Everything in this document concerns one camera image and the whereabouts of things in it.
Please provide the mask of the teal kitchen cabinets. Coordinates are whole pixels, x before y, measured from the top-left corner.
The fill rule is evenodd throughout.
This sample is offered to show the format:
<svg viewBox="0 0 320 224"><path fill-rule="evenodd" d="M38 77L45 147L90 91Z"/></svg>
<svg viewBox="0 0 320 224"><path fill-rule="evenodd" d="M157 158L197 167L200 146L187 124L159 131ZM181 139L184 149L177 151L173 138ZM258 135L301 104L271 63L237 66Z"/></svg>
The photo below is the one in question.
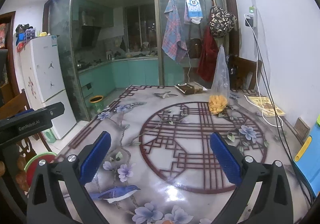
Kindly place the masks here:
<svg viewBox="0 0 320 224"><path fill-rule="evenodd" d="M115 89L159 85L158 59L139 58L105 61L78 72L82 90L106 95Z"/></svg>

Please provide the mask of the green detergent bottle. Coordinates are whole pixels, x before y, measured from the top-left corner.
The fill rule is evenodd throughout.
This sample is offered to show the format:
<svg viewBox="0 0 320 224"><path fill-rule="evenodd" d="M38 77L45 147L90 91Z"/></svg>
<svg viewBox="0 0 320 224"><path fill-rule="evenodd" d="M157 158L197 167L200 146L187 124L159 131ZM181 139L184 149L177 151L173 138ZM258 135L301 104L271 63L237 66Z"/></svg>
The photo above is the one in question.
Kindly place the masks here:
<svg viewBox="0 0 320 224"><path fill-rule="evenodd" d="M51 129L47 129L47 130L42 131L42 134L43 134L47 143L55 143L56 142L56 138L55 138Z"/></svg>

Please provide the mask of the blue toy board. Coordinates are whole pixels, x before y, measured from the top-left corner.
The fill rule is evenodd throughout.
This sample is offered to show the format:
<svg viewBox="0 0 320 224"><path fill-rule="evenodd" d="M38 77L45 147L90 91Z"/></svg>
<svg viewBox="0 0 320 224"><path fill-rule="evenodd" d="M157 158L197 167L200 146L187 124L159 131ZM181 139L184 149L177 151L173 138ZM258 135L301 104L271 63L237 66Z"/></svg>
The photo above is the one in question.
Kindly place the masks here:
<svg viewBox="0 0 320 224"><path fill-rule="evenodd" d="M304 177L313 195L319 195L320 188L320 138L319 116L309 136L306 138L301 149L297 152L294 163Z"/></svg>

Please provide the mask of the yellow picture book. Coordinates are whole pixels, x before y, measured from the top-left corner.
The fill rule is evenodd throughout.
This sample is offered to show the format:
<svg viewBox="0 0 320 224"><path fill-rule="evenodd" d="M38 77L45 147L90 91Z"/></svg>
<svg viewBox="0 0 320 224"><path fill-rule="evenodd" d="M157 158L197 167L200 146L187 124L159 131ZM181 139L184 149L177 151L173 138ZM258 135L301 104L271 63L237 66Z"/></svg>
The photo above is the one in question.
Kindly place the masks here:
<svg viewBox="0 0 320 224"><path fill-rule="evenodd" d="M265 96L245 96L245 99L251 105L257 107L261 113L266 117L275 117L278 116L285 116L285 112L283 112L279 107L276 105L272 105L271 100Z"/></svg>

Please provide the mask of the small wooden block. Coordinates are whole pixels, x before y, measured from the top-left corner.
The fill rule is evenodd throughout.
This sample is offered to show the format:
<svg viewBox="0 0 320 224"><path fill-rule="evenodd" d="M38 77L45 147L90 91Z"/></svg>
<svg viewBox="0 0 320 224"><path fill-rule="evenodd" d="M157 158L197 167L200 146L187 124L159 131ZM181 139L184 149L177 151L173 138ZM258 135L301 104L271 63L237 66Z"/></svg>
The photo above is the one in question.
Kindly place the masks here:
<svg viewBox="0 0 320 224"><path fill-rule="evenodd" d="M297 118L294 129L301 139L305 139L310 132L310 127L300 117Z"/></svg>

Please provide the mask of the white refrigerator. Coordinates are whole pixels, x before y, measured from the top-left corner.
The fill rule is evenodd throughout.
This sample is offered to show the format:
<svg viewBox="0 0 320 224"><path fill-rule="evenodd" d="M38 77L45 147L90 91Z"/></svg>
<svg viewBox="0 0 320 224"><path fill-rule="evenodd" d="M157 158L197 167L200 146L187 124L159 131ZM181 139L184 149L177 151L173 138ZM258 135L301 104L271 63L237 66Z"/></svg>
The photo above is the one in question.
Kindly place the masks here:
<svg viewBox="0 0 320 224"><path fill-rule="evenodd" d="M25 92L31 108L38 110L57 102L65 107L63 115L53 119L51 131L63 139L76 125L65 84L57 47L57 36L31 39L20 51Z"/></svg>

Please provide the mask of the brown snack package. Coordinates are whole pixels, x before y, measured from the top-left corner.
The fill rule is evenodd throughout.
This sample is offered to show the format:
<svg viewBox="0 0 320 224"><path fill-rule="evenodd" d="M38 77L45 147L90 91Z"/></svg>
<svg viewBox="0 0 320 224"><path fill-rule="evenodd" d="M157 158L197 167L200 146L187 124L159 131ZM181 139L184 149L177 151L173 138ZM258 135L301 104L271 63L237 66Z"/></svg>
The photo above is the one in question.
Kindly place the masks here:
<svg viewBox="0 0 320 224"><path fill-rule="evenodd" d="M208 89L197 82L176 84L175 88L184 95L200 94L206 92Z"/></svg>

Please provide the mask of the black range hood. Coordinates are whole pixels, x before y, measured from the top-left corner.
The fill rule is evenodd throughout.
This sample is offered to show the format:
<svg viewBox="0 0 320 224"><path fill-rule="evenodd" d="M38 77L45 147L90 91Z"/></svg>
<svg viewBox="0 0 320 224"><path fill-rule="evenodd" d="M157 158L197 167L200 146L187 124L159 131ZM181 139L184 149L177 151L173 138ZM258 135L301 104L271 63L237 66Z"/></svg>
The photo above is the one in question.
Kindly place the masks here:
<svg viewBox="0 0 320 224"><path fill-rule="evenodd" d="M100 30L100 26L83 25L80 30L78 46L80 48L95 47L100 34Z"/></svg>

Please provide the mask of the red hanging garment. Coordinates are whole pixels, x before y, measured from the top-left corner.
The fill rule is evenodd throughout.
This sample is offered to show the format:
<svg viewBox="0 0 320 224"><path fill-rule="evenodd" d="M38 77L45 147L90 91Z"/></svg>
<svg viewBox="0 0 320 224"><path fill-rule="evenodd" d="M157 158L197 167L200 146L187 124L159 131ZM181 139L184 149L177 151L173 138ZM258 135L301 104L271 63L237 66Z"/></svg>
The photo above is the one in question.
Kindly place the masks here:
<svg viewBox="0 0 320 224"><path fill-rule="evenodd" d="M217 54L219 47L210 32L210 27L206 26L202 43L198 75L206 82L211 82L214 78Z"/></svg>

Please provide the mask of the brown hanging handbag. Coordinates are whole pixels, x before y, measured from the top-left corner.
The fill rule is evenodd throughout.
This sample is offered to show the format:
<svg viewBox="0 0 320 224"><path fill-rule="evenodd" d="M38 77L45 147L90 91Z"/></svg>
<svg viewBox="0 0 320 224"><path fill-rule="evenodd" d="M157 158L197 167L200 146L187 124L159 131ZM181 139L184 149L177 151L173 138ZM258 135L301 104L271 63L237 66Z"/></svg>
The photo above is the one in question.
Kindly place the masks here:
<svg viewBox="0 0 320 224"><path fill-rule="evenodd" d="M191 38L188 42L188 54L191 59L200 58L202 52L202 41L199 38Z"/></svg>

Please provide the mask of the plaid cloth hanging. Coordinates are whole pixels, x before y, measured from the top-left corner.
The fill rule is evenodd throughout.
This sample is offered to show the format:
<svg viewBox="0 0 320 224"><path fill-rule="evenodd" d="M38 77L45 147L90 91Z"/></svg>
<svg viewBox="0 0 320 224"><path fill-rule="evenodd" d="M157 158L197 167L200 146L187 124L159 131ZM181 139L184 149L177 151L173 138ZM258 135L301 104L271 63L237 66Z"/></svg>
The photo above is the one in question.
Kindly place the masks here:
<svg viewBox="0 0 320 224"><path fill-rule="evenodd" d="M175 0L168 1L164 15L167 23L163 36L162 50L173 61L181 63L188 49L183 37L182 25Z"/></svg>

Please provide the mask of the letter patterned bag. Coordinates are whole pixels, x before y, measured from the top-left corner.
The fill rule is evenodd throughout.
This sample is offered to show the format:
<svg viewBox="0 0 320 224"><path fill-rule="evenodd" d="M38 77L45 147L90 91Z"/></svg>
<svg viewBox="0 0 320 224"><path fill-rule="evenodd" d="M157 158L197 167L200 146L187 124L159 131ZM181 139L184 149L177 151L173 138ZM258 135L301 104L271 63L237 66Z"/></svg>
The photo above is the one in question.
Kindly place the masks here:
<svg viewBox="0 0 320 224"><path fill-rule="evenodd" d="M221 38L229 33L237 22L237 18L219 6L210 9L209 28L214 37Z"/></svg>

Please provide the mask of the blue white hanging bag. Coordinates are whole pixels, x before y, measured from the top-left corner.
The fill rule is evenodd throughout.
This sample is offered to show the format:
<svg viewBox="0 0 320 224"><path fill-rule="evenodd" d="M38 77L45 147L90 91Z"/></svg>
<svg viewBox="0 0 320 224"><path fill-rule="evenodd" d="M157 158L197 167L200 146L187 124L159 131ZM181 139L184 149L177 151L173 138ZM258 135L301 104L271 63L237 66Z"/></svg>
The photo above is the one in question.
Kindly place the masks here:
<svg viewBox="0 0 320 224"><path fill-rule="evenodd" d="M200 0L185 0L184 24L199 25L203 19Z"/></svg>

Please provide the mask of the wooden chair at wall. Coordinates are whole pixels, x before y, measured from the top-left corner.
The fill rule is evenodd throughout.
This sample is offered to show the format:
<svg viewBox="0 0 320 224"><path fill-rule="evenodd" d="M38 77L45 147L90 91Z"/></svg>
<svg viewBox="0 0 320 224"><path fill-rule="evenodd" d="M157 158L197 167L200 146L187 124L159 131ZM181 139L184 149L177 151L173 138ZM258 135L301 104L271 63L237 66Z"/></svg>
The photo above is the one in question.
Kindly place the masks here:
<svg viewBox="0 0 320 224"><path fill-rule="evenodd" d="M255 62L230 55L228 57L230 88L233 90L254 90L261 65L261 60Z"/></svg>

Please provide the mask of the wall charger plug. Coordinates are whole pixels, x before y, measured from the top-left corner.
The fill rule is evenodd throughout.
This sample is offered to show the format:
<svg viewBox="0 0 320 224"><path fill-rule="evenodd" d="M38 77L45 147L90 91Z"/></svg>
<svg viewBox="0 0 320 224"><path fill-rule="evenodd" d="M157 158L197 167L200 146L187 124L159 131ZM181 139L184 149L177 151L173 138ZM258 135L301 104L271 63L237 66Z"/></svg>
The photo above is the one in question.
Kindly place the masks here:
<svg viewBox="0 0 320 224"><path fill-rule="evenodd" d="M253 5L249 7L248 14L244 14L245 26L256 28L258 19L257 19L257 8Z"/></svg>

